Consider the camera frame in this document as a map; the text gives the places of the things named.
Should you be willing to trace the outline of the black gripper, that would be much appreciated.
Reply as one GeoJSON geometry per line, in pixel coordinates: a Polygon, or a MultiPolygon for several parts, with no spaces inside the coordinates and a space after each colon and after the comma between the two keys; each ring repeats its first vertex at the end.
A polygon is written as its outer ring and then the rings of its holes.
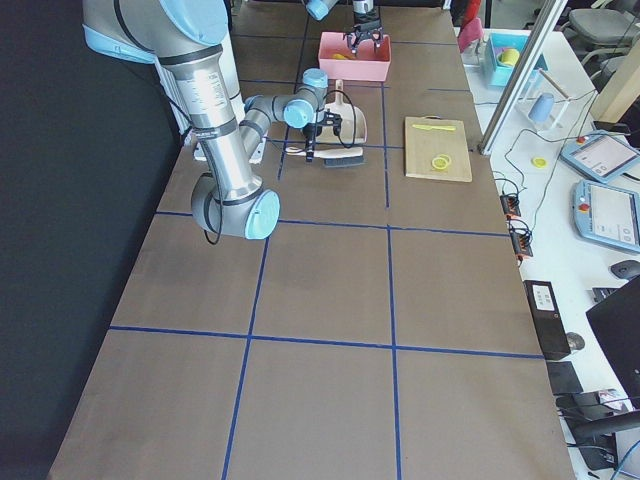
{"type": "Polygon", "coordinates": [[[315,141],[338,141],[342,118],[339,114],[325,111],[322,118],[315,123],[307,124],[302,133],[305,142],[305,161],[312,162],[315,153],[315,141]]]}
{"type": "Polygon", "coordinates": [[[383,43],[382,22],[378,17],[355,17],[352,30],[345,32],[343,37],[350,42],[353,54],[358,52],[359,42],[364,40],[373,40],[374,50],[377,51],[383,43]]]}

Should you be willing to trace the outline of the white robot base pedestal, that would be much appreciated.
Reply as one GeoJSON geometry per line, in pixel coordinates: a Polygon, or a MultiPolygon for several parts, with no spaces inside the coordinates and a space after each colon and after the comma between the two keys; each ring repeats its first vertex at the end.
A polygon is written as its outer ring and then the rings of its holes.
{"type": "MultiPolygon", "coordinates": [[[[222,49],[223,52],[220,59],[220,68],[235,118],[240,122],[245,117],[244,101],[240,92],[240,83],[229,33],[227,33],[222,40],[222,49]]],[[[158,60],[155,60],[155,68],[164,92],[174,102],[172,111],[178,124],[179,131],[181,133],[185,133],[188,128],[188,120],[181,114],[181,112],[187,113],[187,107],[185,100],[182,98],[181,92],[179,91],[177,81],[171,72],[164,68],[158,60]]]]}

